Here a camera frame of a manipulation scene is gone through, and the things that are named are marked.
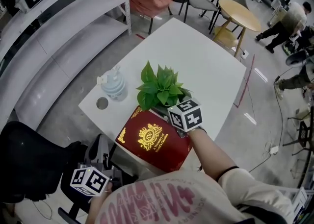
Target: green potted plant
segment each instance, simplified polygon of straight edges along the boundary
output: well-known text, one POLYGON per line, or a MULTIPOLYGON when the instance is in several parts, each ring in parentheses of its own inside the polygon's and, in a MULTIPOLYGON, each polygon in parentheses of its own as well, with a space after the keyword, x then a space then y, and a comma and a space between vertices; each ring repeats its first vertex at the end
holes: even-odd
POLYGON ((141 79, 144 82, 137 88, 140 92, 137 95, 137 101, 143 111, 156 106, 169 107, 176 105, 185 96, 191 97, 191 93, 182 88, 183 83, 178 83, 178 72, 174 73, 172 68, 163 69, 158 65, 157 75, 147 61, 142 70, 141 79))

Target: gold emblem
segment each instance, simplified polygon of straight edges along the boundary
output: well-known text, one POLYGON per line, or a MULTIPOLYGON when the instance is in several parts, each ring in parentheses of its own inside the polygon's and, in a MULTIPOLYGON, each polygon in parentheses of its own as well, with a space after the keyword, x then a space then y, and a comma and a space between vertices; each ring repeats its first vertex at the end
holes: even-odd
POLYGON ((122 132, 120 133, 119 138, 118 138, 118 140, 121 141, 122 143, 125 143, 125 141, 124 141, 124 139, 123 139, 123 137, 124 137, 125 134, 126 134, 126 128, 123 128, 123 130, 122 130, 122 132))
POLYGON ((140 112, 142 112, 142 108, 139 106, 133 113, 131 119, 135 118, 140 112))
POLYGON ((158 136, 162 131, 162 127, 158 126, 157 124, 148 124, 147 126, 148 129, 146 127, 143 127, 139 131, 138 136, 141 137, 141 139, 137 140, 137 142, 141 144, 141 147, 143 149, 149 151, 154 145, 154 142, 158 139, 158 136))

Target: black and white cube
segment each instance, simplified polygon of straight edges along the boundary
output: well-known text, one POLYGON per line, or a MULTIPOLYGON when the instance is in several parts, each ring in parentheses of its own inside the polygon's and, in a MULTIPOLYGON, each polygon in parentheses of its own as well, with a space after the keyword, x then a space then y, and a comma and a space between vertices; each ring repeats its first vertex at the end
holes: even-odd
POLYGON ((189 99, 168 108, 171 124, 184 132, 200 126, 203 122, 201 105, 196 99, 189 99))
POLYGON ((100 196, 110 179, 94 167, 75 169, 71 187, 87 196, 100 196))

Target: water bottle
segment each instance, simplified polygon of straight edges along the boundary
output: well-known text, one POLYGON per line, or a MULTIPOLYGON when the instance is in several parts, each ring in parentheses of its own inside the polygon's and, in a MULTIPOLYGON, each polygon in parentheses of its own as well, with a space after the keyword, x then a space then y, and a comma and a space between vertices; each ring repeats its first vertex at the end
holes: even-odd
POLYGON ((101 77, 97 77, 97 84, 114 101, 122 101, 127 95, 127 86, 123 75, 119 72, 120 66, 105 72, 101 77))

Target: table leg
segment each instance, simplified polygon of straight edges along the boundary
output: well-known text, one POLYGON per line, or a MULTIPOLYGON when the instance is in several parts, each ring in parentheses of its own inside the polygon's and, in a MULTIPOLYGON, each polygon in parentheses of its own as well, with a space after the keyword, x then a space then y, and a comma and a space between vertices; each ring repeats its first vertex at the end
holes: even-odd
POLYGON ((242 30, 242 32, 241 32, 240 41, 239 41, 239 43, 238 43, 238 45, 237 45, 237 48, 236 48, 234 57, 236 57, 236 55, 237 55, 237 53, 238 53, 238 51, 239 51, 239 49, 240 49, 240 46, 241 46, 241 43, 242 43, 242 40, 243 40, 243 37, 244 37, 244 34, 245 34, 245 30, 246 30, 246 28, 243 28, 243 30, 242 30))
POLYGON ((217 33, 217 35, 214 37, 213 41, 215 42, 216 39, 218 39, 219 34, 227 27, 227 25, 230 23, 232 18, 229 18, 221 27, 220 31, 217 33))

